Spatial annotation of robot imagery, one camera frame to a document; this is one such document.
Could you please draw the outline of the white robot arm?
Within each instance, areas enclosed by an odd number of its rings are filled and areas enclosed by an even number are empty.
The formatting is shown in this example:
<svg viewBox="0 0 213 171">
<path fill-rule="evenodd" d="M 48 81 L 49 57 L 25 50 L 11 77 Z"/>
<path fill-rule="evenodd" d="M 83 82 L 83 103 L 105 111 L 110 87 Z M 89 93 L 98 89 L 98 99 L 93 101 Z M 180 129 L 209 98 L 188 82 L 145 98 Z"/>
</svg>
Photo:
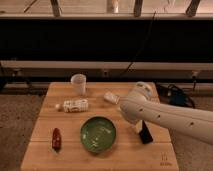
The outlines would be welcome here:
<svg viewBox="0 0 213 171">
<path fill-rule="evenodd" d="M 145 120 L 213 145 L 213 111 L 153 102 L 153 88 L 137 82 L 120 100 L 122 116 L 131 124 Z"/>
</svg>

